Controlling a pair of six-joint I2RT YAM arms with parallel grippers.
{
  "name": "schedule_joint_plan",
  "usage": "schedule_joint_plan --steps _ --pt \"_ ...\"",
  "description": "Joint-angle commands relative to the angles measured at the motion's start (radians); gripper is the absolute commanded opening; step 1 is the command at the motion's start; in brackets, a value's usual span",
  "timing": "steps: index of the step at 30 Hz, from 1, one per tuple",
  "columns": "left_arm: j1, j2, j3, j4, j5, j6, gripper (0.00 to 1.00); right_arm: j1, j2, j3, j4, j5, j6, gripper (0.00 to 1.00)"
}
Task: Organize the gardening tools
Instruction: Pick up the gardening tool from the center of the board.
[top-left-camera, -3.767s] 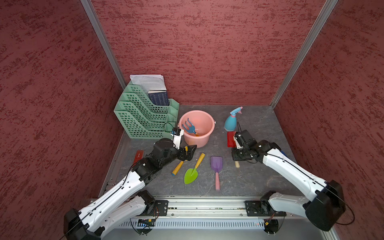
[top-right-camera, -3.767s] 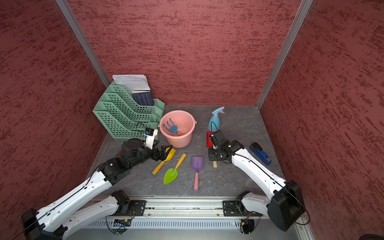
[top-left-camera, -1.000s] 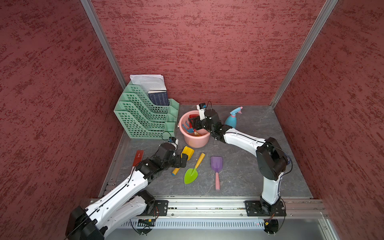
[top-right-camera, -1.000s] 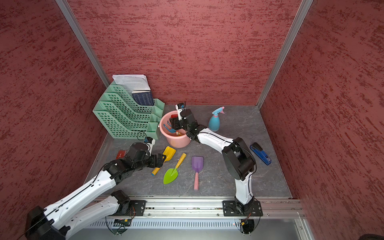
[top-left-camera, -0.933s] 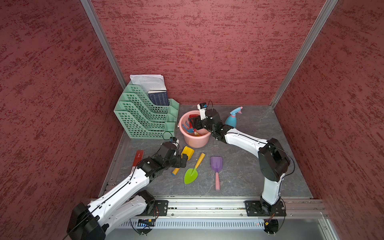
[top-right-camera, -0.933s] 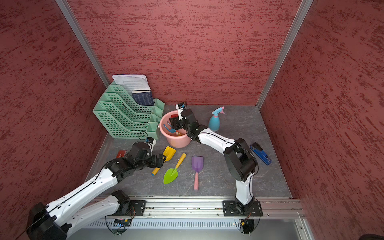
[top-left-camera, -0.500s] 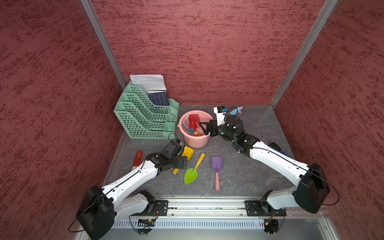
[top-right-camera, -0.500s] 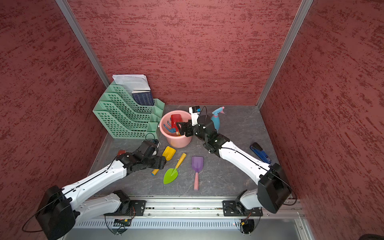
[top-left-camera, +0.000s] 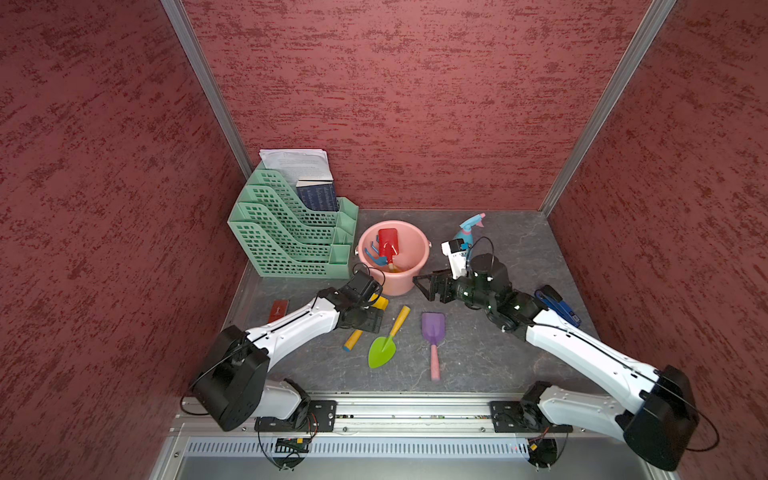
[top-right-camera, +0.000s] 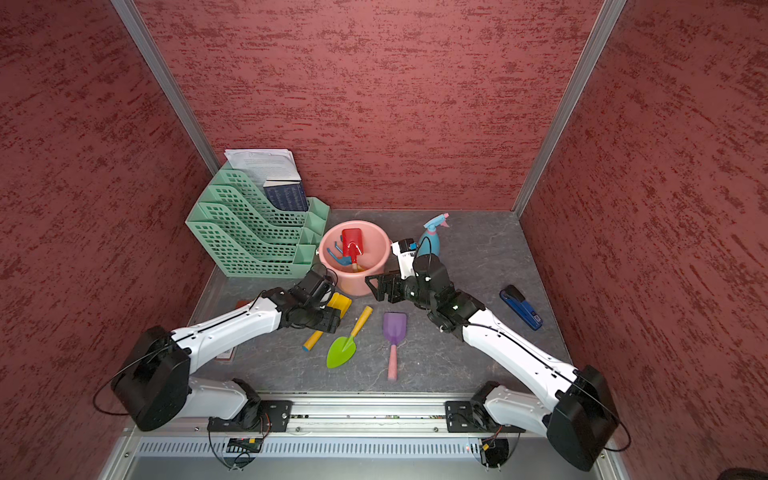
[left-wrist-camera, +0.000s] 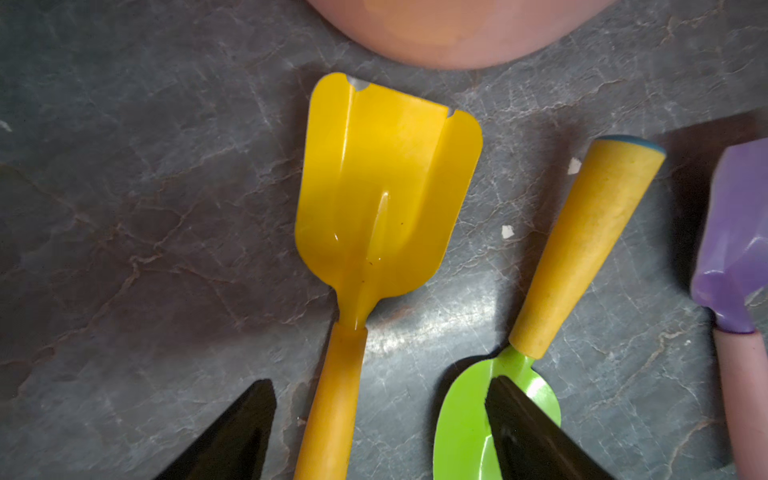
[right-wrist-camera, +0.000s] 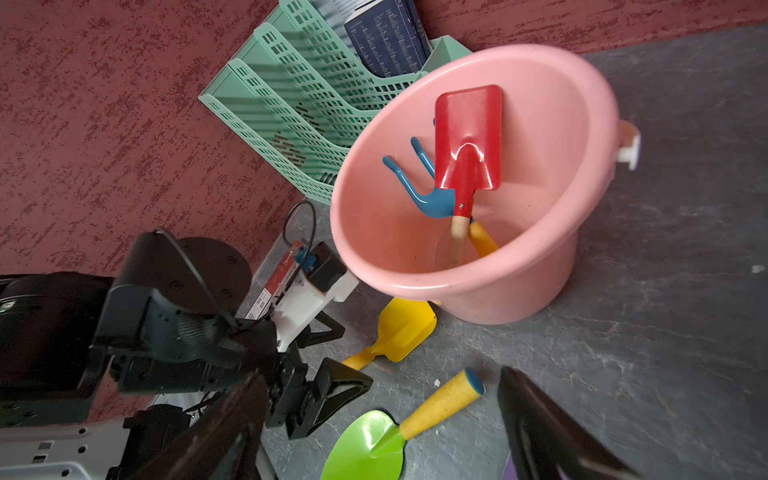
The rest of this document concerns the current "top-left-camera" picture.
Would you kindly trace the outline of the purple toy shovel pink handle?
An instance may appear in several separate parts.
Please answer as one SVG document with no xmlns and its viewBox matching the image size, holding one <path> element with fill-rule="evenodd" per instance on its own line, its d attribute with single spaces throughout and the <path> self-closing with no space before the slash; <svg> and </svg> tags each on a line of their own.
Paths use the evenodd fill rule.
<svg viewBox="0 0 768 480">
<path fill-rule="evenodd" d="M 441 380 L 438 346 L 445 338 L 446 317 L 443 313 L 425 312 L 421 316 L 423 338 L 430 345 L 430 375 L 433 382 Z"/>
</svg>

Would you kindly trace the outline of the yellow toy shovel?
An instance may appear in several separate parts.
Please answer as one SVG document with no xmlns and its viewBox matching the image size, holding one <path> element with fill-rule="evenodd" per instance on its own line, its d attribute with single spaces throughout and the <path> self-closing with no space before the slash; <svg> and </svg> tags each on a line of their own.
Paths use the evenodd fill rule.
<svg viewBox="0 0 768 480">
<path fill-rule="evenodd" d="M 381 309 L 381 310 L 383 310 L 385 312 L 385 310 L 387 309 L 388 305 L 389 305 L 389 300 L 386 297 L 383 297 L 383 296 L 378 295 L 378 294 L 374 294 L 374 295 L 371 296 L 371 299 L 369 300 L 368 303 L 366 303 L 365 305 L 363 305 L 362 307 L 359 307 L 359 308 L 367 308 L 367 307 L 373 306 L 373 307 Z M 359 342 L 360 338 L 362 337 L 362 335 L 364 333 L 368 333 L 368 332 L 363 332 L 363 331 L 360 331 L 360 330 L 352 330 L 351 335 L 348 337 L 348 339 L 346 340 L 346 342 L 343 345 L 343 349 L 346 352 L 352 351 L 355 348 L 355 346 L 357 345 L 357 343 Z"/>
</svg>

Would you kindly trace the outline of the teal pink spray bottle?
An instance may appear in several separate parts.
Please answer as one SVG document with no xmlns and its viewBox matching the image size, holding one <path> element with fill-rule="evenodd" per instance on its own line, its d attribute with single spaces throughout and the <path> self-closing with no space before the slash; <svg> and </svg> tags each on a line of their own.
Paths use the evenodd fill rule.
<svg viewBox="0 0 768 480">
<path fill-rule="evenodd" d="M 454 236 L 454 239 L 462 241 L 460 245 L 462 250 L 468 250 L 474 244 L 473 229 L 475 227 L 483 228 L 483 219 L 485 217 L 485 213 L 479 213 L 460 224 L 459 231 Z"/>
</svg>

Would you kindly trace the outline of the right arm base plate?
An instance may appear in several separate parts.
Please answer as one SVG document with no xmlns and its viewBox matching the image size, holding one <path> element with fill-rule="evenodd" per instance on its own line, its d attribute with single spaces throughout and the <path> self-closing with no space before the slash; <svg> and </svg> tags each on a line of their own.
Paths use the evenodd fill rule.
<svg viewBox="0 0 768 480">
<path fill-rule="evenodd" d="M 491 401 L 490 418 L 495 433 L 543 435 L 571 433 L 570 425 L 547 420 L 532 404 L 520 401 Z"/>
</svg>

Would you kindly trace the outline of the red toy shovel wooden handle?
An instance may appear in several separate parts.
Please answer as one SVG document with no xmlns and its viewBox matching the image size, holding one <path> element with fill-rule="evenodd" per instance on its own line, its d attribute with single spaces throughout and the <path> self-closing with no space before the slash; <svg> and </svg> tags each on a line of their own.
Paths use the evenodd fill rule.
<svg viewBox="0 0 768 480">
<path fill-rule="evenodd" d="M 386 265 L 391 272 L 398 272 L 399 269 L 394 263 L 395 257 L 399 254 L 399 238 L 396 228 L 383 228 L 378 231 L 378 259 L 377 264 Z"/>
</svg>

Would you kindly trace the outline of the blue toy rake yellow handle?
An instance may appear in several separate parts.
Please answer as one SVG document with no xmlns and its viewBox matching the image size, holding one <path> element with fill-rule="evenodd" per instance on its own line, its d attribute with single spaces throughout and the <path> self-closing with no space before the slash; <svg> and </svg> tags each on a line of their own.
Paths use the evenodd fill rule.
<svg viewBox="0 0 768 480">
<path fill-rule="evenodd" d="M 363 252 L 373 264 L 380 267 L 387 267 L 389 265 L 387 257 L 380 255 L 378 246 L 375 242 L 372 242 L 369 247 L 365 247 Z"/>
</svg>

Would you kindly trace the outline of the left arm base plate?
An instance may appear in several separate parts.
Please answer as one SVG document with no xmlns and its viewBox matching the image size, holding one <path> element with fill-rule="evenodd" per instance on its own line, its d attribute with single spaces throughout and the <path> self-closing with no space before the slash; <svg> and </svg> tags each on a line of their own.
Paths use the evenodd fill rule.
<svg viewBox="0 0 768 480">
<path fill-rule="evenodd" d="M 255 429 L 259 432 L 303 432 L 308 435 L 332 432 L 336 422 L 338 403 L 333 400 L 310 400 L 302 402 L 297 410 L 285 420 L 274 417 L 259 417 Z"/>
</svg>

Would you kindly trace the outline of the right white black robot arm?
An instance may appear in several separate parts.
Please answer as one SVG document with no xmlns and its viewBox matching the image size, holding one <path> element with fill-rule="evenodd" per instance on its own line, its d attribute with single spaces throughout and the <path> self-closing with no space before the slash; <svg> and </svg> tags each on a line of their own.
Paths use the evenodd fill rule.
<svg viewBox="0 0 768 480">
<path fill-rule="evenodd" d="M 520 402 L 530 428 L 584 428 L 623 441 L 658 469 L 677 469 L 700 422 L 683 371 L 672 365 L 659 370 L 581 331 L 515 289 L 507 267 L 490 253 L 471 259 L 461 277 L 446 269 L 416 276 L 413 283 L 430 301 L 460 301 L 483 311 L 502 332 L 554 355 L 602 388 L 594 395 L 535 383 Z"/>
</svg>

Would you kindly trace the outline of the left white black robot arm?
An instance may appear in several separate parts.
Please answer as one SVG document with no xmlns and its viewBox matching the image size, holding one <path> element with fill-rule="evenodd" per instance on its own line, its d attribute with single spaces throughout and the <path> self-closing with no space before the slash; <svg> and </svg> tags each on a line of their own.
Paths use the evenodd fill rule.
<svg viewBox="0 0 768 480">
<path fill-rule="evenodd" d="M 273 381 L 269 371 L 311 340 L 339 328 L 375 332 L 382 311 L 374 304 L 383 286 L 366 271 L 340 288 L 325 288 L 302 308 L 246 331 L 231 325 L 208 351 L 188 392 L 229 432 L 250 418 L 265 418 L 289 430 L 314 427 L 310 397 L 294 381 Z"/>
</svg>

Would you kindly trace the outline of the green toy trowel yellow handle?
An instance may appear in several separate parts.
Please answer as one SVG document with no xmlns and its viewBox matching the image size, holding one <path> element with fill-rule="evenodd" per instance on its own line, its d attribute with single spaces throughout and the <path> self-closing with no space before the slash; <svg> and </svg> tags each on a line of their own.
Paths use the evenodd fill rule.
<svg viewBox="0 0 768 480">
<path fill-rule="evenodd" d="M 403 306 L 400 310 L 388 336 L 376 338 L 370 346 L 368 354 L 368 366 L 377 369 L 388 363 L 396 353 L 395 335 L 400 331 L 411 309 Z"/>
</svg>

